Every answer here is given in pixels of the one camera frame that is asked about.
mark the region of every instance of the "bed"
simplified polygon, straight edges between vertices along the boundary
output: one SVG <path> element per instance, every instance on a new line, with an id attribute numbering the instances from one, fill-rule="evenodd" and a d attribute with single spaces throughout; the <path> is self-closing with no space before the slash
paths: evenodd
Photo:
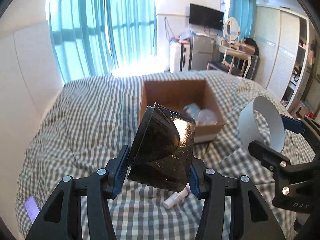
<path id="1" fill-rule="evenodd" d="M 237 125 L 241 110 L 257 96 L 268 98 L 281 114 L 288 114 L 276 99 L 257 83 L 220 71 L 158 73 L 142 77 L 101 76 L 72 81 L 65 85 L 43 120 L 25 155 L 18 180 L 16 216 L 26 237 L 31 221 L 24 202 L 35 196 L 40 208 L 63 176 L 89 176 L 115 158 L 122 145 L 131 145 L 138 129 L 140 95 L 144 80 L 205 79 L 214 91 L 226 124 L 211 143 L 194 147 L 194 156 L 224 176 L 248 175 L 256 184 L 287 239 L 295 235 L 295 213 L 272 204 L 272 173 L 241 149 Z M 257 116 L 265 142 L 270 140 L 268 125 Z M 301 135 L 286 131 L 283 154 L 292 164 L 312 161 L 314 152 Z M 117 239 L 194 239 L 203 201 L 189 195 L 174 208 L 162 202 L 172 192 L 126 180 L 122 192 L 109 200 Z M 230 198 L 225 202 L 223 239 L 228 239 Z M 83 239 L 90 239 L 86 198 L 82 198 Z"/>

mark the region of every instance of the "wardrobe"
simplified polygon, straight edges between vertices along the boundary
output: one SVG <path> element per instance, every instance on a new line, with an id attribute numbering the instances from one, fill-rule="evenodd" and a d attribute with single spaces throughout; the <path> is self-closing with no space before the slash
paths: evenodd
<path id="1" fill-rule="evenodd" d="M 260 60 L 254 80 L 288 111 L 300 101 L 308 81 L 309 29 L 309 19 L 303 15 L 284 8 L 257 6 L 254 40 Z M 292 73 L 295 65 L 300 65 L 300 76 Z"/>

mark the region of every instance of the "television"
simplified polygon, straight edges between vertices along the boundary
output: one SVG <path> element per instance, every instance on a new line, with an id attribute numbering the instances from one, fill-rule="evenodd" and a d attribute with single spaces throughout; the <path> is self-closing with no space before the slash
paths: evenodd
<path id="1" fill-rule="evenodd" d="M 222 30 L 223 12 L 190 3 L 189 24 Z"/>

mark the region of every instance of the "turquoise curtain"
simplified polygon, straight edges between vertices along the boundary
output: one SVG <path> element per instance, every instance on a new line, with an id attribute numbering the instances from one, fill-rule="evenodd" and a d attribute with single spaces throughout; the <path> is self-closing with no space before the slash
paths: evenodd
<path id="1" fill-rule="evenodd" d="M 253 38 L 257 0 L 230 0 L 229 17 L 234 17 L 240 27 L 240 39 Z"/>
<path id="2" fill-rule="evenodd" d="M 154 0 L 105 0 L 113 65 L 126 67 L 156 54 Z"/>
<path id="3" fill-rule="evenodd" d="M 64 82 L 107 75 L 113 61 L 106 39 L 104 0 L 50 0 L 49 28 Z"/>

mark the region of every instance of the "refrigerator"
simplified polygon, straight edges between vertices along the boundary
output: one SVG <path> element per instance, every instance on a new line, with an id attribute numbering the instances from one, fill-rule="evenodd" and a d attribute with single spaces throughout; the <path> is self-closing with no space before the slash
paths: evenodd
<path id="1" fill-rule="evenodd" d="M 190 70 L 206 70 L 212 60 L 214 38 L 195 34 L 191 41 Z"/>

